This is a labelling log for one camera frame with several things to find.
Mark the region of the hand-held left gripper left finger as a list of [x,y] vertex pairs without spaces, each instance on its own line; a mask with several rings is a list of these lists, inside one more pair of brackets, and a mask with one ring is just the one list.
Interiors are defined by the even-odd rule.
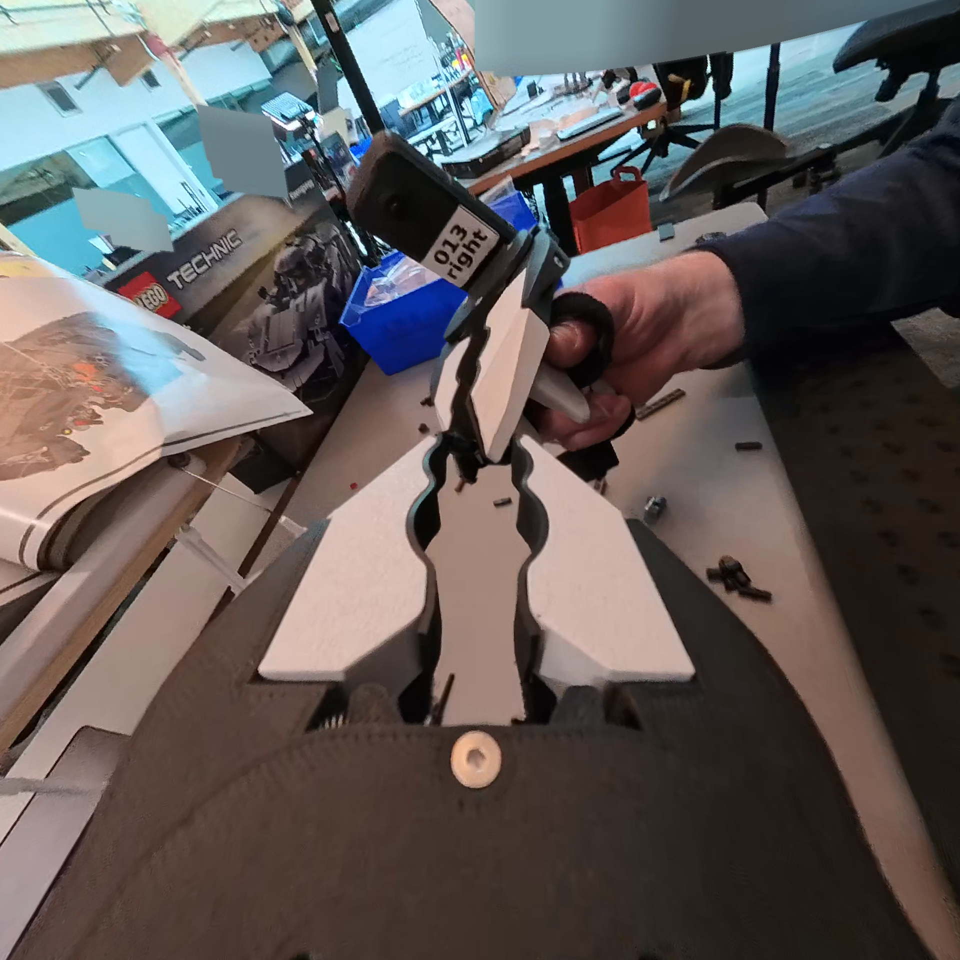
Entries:
[[346,694],[378,685],[404,720],[427,719],[441,614],[426,547],[440,530],[442,487],[443,438],[428,437],[330,513],[260,678]]

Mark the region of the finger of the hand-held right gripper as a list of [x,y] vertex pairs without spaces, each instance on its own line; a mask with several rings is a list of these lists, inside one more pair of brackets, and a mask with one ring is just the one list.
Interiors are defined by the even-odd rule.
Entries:
[[449,343],[439,358],[432,387],[439,430],[474,443],[486,443],[487,416],[480,387],[487,341],[488,330],[479,330]]
[[517,429],[549,336],[546,323],[522,304],[528,273],[524,269],[510,282],[486,316],[486,342],[469,392],[479,446],[493,463]]

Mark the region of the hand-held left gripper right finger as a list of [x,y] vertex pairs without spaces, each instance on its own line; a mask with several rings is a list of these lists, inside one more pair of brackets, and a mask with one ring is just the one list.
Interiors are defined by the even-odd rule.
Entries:
[[534,438],[511,444],[518,573],[514,658],[525,719],[562,697],[685,684],[695,667],[622,512]]

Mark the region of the person's right forearm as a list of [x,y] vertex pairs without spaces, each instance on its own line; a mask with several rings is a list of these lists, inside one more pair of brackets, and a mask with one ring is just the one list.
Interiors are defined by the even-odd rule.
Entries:
[[700,246],[737,288],[742,345],[711,369],[798,332],[959,316],[959,106],[927,133],[769,220]]

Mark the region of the scattered black lego pins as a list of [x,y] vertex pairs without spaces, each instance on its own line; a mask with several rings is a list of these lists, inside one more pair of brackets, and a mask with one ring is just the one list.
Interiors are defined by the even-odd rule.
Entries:
[[[434,399],[427,395],[420,401],[420,406],[433,408],[435,406]],[[633,413],[630,416],[632,418],[626,419],[612,438],[582,449],[565,451],[558,456],[557,462],[563,463],[572,474],[575,474],[584,483],[593,484],[595,481],[600,481],[601,487],[606,489],[606,474],[619,463],[612,442],[613,439],[625,433],[636,421]],[[760,450],[761,447],[762,444],[758,441],[738,442],[735,445],[737,451]],[[504,457],[499,461],[500,465],[510,464],[512,457],[513,454],[508,448]],[[742,563],[731,556],[721,556],[716,567],[709,567],[705,570],[705,576],[709,582],[722,583],[728,593],[737,593],[764,603],[769,603],[772,600],[772,593],[752,584],[751,578],[743,568]]]

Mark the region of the lego set box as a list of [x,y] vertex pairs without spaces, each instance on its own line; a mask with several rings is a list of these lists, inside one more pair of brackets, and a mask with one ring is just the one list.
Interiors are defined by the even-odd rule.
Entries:
[[241,196],[200,219],[171,251],[141,253],[97,279],[277,381],[309,414],[250,427],[231,473],[260,494],[301,474],[368,356],[342,325],[364,248],[342,201],[307,187],[291,202]]

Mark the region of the blue storage bin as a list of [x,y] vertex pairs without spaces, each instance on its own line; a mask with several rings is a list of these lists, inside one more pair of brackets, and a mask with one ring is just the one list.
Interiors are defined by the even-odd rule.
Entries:
[[385,375],[401,373],[437,358],[446,345],[446,331],[467,291],[452,279],[455,254],[436,260],[430,253],[449,216],[426,214],[408,222],[384,223],[386,240],[400,252],[435,273],[439,280],[424,289],[382,306],[364,305],[370,273],[364,267],[342,309],[340,326]]

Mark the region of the clear plastic bag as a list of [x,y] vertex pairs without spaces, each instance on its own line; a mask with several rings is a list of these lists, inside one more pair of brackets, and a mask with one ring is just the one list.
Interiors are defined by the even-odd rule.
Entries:
[[386,255],[378,266],[369,268],[368,272],[364,298],[367,308],[391,304],[440,279],[435,272],[399,251]]

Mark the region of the black pole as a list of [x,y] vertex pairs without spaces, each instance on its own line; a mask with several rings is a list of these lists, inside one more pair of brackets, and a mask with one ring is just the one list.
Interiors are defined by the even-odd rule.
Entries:
[[[368,131],[371,135],[383,133],[385,125],[382,116],[347,39],[346,32],[342,28],[333,2],[312,1],[311,5],[330,44],[334,58],[339,64],[342,75],[346,78],[347,85],[366,122]],[[366,266],[374,267],[380,262],[380,246],[374,236],[367,230],[368,221],[363,219],[362,215],[354,209],[360,197],[361,187],[367,185],[369,179],[368,167],[369,163],[366,159],[363,159],[358,172],[354,174],[350,186],[344,194],[344,203],[354,230],[362,242],[365,253],[364,262]]]

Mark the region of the orange tote bag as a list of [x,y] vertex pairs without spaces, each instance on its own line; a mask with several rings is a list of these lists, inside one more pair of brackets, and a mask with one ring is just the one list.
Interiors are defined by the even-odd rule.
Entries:
[[569,204],[577,251],[585,255],[653,230],[648,184],[633,165],[619,165],[610,179]]

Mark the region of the white book stand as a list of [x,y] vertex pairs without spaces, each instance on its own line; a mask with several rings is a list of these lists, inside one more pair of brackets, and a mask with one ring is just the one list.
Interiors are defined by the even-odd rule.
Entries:
[[254,561],[302,472],[243,465],[251,441],[217,441],[160,461],[94,497],[63,572],[2,588],[2,837],[41,793],[102,788],[150,703]]

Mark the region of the cluttered work table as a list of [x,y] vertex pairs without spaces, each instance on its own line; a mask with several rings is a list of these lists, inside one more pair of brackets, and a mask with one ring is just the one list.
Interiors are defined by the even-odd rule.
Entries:
[[577,117],[573,123],[559,126],[560,119],[543,117],[530,120],[530,140],[523,150],[501,159],[489,170],[475,176],[461,175],[460,182],[475,197],[480,197],[506,178],[515,188],[543,191],[543,216],[562,250],[570,256],[579,252],[570,214],[570,199],[565,187],[570,178],[575,195],[594,184],[592,169],[600,154],[616,140],[637,131],[655,129],[666,117],[666,101],[660,86],[639,80],[641,94],[620,99],[619,90],[609,90],[612,105]]

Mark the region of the open instruction booklet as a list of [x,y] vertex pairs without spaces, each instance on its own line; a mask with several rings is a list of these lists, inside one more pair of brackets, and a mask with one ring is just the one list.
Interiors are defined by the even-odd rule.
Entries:
[[164,457],[308,416],[267,374],[40,258],[1,258],[1,557]]

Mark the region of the black perforated chair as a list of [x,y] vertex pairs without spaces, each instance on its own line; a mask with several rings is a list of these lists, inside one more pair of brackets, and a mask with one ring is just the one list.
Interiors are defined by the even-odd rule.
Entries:
[[844,630],[827,741],[904,913],[958,958],[958,399],[889,325],[750,366]]

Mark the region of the black office chair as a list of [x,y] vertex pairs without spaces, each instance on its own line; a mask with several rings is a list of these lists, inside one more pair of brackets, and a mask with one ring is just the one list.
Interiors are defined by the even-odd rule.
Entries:
[[891,102],[916,74],[932,78],[936,96],[941,71],[959,63],[958,2],[916,6],[864,22],[835,54],[832,69],[840,74],[868,62],[886,71],[876,102]]

